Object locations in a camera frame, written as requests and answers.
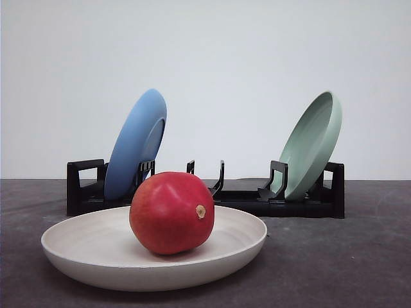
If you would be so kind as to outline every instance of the dish rack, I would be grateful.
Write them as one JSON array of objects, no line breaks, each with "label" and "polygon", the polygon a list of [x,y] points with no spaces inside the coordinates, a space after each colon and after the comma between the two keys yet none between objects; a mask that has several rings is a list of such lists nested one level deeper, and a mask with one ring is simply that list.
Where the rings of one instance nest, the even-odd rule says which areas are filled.
[{"label": "dish rack", "polygon": [[[109,163],[103,159],[84,160],[67,163],[67,215],[77,216],[97,210],[130,205],[135,191],[146,175],[155,174],[155,161],[142,162],[137,168],[133,185],[124,197],[105,200],[104,181]],[[80,171],[97,168],[94,183],[81,186]],[[186,172],[194,174],[195,161],[187,163]],[[324,172],[332,173],[331,187],[324,184]],[[270,189],[274,176],[281,174],[281,188],[277,192]],[[220,161],[220,177],[209,187],[214,204],[243,210],[256,216],[305,217],[305,218],[345,218],[344,208],[344,165],[328,162],[323,172],[299,201],[287,201],[284,192],[288,183],[288,164],[272,160],[270,178],[260,188],[251,191],[224,190],[224,161]]]}]

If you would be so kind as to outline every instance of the gray surface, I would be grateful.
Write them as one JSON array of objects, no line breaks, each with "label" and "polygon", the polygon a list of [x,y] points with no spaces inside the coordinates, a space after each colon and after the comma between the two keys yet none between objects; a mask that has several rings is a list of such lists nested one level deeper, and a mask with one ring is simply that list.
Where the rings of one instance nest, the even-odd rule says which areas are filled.
[{"label": "gray surface", "polygon": [[65,188],[1,181],[1,307],[410,307],[410,181],[346,182],[345,219],[263,218],[269,237],[245,268],[160,293],[86,286],[48,262],[40,237],[66,218]]}]

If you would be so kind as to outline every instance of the light blue plate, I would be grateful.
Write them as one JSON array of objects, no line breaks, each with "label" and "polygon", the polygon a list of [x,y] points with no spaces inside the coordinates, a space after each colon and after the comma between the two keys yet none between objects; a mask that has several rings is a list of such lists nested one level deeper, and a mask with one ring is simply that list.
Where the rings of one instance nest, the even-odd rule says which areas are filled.
[{"label": "light blue plate", "polygon": [[123,197],[134,185],[140,162],[154,160],[167,119],[166,102],[150,89],[134,105],[117,138],[105,177],[104,197]]}]

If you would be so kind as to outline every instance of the mint green plate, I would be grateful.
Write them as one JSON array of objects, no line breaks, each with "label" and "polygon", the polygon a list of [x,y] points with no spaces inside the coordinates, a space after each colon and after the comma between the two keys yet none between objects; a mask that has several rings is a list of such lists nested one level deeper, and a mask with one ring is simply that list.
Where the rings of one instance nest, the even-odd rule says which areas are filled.
[{"label": "mint green plate", "polygon": [[[312,187],[337,143],[341,129],[342,108],[335,95],[324,92],[302,115],[279,159],[288,164],[288,185],[285,198],[300,200]],[[281,173],[275,172],[271,190],[281,186]]]}]

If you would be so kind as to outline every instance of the white backdrop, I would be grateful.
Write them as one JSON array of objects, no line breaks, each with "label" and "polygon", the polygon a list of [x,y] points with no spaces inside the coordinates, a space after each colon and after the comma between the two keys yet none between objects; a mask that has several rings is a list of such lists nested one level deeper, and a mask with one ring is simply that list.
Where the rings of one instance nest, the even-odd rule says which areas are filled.
[{"label": "white backdrop", "polygon": [[157,172],[268,176],[324,90],[347,179],[411,179],[411,1],[1,1],[1,177],[109,160],[139,96],[168,122]]}]

